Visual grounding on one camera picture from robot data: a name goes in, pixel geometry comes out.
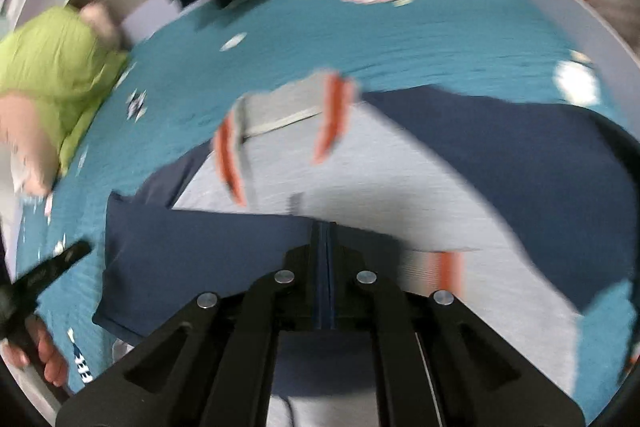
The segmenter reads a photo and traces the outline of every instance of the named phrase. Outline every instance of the black handle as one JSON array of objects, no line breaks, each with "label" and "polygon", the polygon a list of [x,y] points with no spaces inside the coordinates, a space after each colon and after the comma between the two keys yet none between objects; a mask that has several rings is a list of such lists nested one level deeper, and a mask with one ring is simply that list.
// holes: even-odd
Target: black handle
[{"label": "black handle", "polygon": [[36,346],[35,342],[31,338],[29,331],[27,331],[26,326],[23,324],[14,328],[14,330],[7,337],[9,342],[14,344],[17,347],[20,347],[21,350],[24,351],[25,355],[27,355],[29,362],[36,370],[37,374],[40,376],[42,381],[46,384],[47,389],[53,394],[53,396],[60,403],[65,403],[69,399],[69,395],[63,387],[56,387],[52,383],[49,383],[46,378],[44,378],[44,367],[45,365],[40,361],[40,356],[38,354],[38,346]]}]

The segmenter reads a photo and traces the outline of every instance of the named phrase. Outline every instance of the white patch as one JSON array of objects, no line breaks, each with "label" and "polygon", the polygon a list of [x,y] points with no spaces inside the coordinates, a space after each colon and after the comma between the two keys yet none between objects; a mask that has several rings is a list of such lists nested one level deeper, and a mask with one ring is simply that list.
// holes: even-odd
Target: white patch
[{"label": "white patch", "polygon": [[52,209],[53,209],[53,192],[50,193],[49,196],[47,196],[47,201],[44,204],[44,215],[49,217],[49,220],[51,218]]},{"label": "white patch", "polygon": [[86,160],[86,152],[88,150],[89,150],[89,147],[84,149],[84,152],[82,153],[82,156],[80,156],[80,159],[78,160],[78,171],[76,171],[76,176],[78,176],[78,174],[82,170],[82,167],[84,167],[84,161]]},{"label": "white patch", "polygon": [[225,45],[220,48],[220,51],[226,52],[231,48],[235,48],[240,42],[244,40],[245,37],[246,33],[238,33],[238,35],[231,37],[227,42],[225,42]]},{"label": "white patch", "polygon": [[554,72],[554,83],[564,99],[580,107],[600,103],[598,79],[590,68],[577,62],[563,60]]},{"label": "white patch", "polygon": [[120,78],[118,79],[118,81],[116,82],[116,85],[113,86],[113,90],[116,90],[120,87],[120,84],[124,82],[125,78],[127,78],[127,76],[129,76],[129,73],[131,72],[131,70],[133,68],[136,67],[137,62],[134,62],[132,65],[130,65],[129,68],[127,68],[126,70],[124,70],[124,72],[120,75]]},{"label": "white patch", "polygon": [[133,102],[133,99],[136,97],[137,94],[138,94],[138,90],[134,89],[133,92],[129,95],[129,98],[127,99],[127,103]]},{"label": "white patch", "polygon": [[66,248],[66,233],[62,236],[62,241],[58,241],[53,249],[55,255],[60,255]]},{"label": "white patch", "polygon": [[572,51],[571,60],[573,60],[574,62],[580,62],[581,64],[591,64],[591,59],[584,53],[580,52]]},{"label": "white patch", "polygon": [[415,0],[397,0],[394,1],[394,6],[404,6],[405,4],[410,4]]},{"label": "white patch", "polygon": [[136,121],[140,120],[140,118],[145,116],[145,113],[146,113],[146,107],[143,107],[142,109],[140,109],[140,111],[136,115]]}]

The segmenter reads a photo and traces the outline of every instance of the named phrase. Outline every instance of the finger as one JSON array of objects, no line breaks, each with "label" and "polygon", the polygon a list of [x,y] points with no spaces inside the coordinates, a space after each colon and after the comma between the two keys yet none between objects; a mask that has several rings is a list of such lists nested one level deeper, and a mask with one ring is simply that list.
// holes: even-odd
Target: finger
[{"label": "finger", "polygon": [[38,350],[39,359],[42,363],[49,362],[49,359],[56,351],[56,347],[46,324],[37,315],[31,315],[26,320],[26,326]]},{"label": "finger", "polygon": [[66,363],[66,360],[63,359],[62,370],[60,371],[56,379],[53,381],[53,385],[55,385],[56,387],[62,387],[63,385],[66,384],[68,378],[69,378],[69,366],[68,366],[68,363]]},{"label": "finger", "polygon": [[56,344],[53,343],[53,339],[49,334],[49,331],[44,328],[38,329],[38,356],[42,363],[47,363],[58,352]]},{"label": "finger", "polygon": [[48,382],[55,381],[60,376],[60,372],[62,372],[62,367],[63,367],[62,356],[56,355],[54,357],[51,357],[51,359],[49,360],[49,362],[47,362],[47,365],[44,368],[45,380],[47,380]]},{"label": "finger", "polygon": [[22,369],[29,365],[29,358],[24,354],[24,351],[13,344],[6,344],[3,346],[2,352],[6,361],[18,369]]}]

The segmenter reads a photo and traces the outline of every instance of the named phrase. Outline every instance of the gray cloth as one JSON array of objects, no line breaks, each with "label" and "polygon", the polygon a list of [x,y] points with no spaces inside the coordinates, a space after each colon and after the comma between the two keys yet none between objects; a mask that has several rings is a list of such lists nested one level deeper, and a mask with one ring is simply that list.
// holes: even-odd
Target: gray cloth
[{"label": "gray cloth", "polygon": [[[300,103],[307,96],[310,113],[320,107],[320,90],[310,89],[308,83],[253,100],[247,95],[236,105],[235,111],[243,115],[237,122],[249,121],[253,129],[267,130],[238,142],[246,207],[229,195],[211,156],[175,208],[287,214],[295,195],[303,216],[399,238],[404,253],[398,282],[404,290],[422,295],[436,289],[430,252],[462,252],[461,298],[571,394],[579,315],[529,262],[508,225],[439,156],[364,102],[351,107],[348,132],[324,163],[314,165],[323,116],[309,117]],[[296,102],[289,105],[288,97]],[[258,101],[268,102],[268,110],[258,111]],[[239,134],[246,137],[242,130]],[[372,379],[369,394],[351,396],[350,407],[366,404],[375,409],[373,387]],[[348,415],[334,422],[336,400],[342,403],[343,398],[327,394],[324,401],[317,396],[288,400],[296,413],[313,411],[301,425],[352,425]],[[272,401],[270,421],[276,423],[270,425],[286,425],[285,405],[280,399]]]}]

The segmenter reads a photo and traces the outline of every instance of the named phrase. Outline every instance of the teal bedspread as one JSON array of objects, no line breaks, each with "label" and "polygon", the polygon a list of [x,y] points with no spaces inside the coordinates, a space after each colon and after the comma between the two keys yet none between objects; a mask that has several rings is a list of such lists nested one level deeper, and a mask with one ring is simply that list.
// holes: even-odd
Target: teal bedspread
[{"label": "teal bedspread", "polygon": [[[242,42],[220,51],[240,33],[246,33]],[[110,363],[114,340],[91,322],[100,299],[109,193],[133,193],[159,166],[211,137],[239,95],[328,67],[355,77],[364,89],[440,84],[506,100],[562,102],[552,75],[571,49],[568,38],[525,0],[413,0],[404,6],[247,0],[225,10],[202,6],[133,49],[134,68],[98,112],[55,190],[50,225],[43,204],[25,208],[18,271],[49,255],[63,237],[67,244],[83,235],[96,242],[95,252],[43,295],[40,313],[69,360],[66,330],[74,328],[97,375]],[[601,87],[602,103],[595,109],[624,124]],[[126,118],[134,89],[146,90],[148,108],[137,123]],[[590,419],[616,388],[633,317],[628,291],[628,284],[612,288],[583,321],[575,398]],[[599,369],[582,370],[587,363]],[[77,390],[81,382],[73,367],[71,387]]]}]

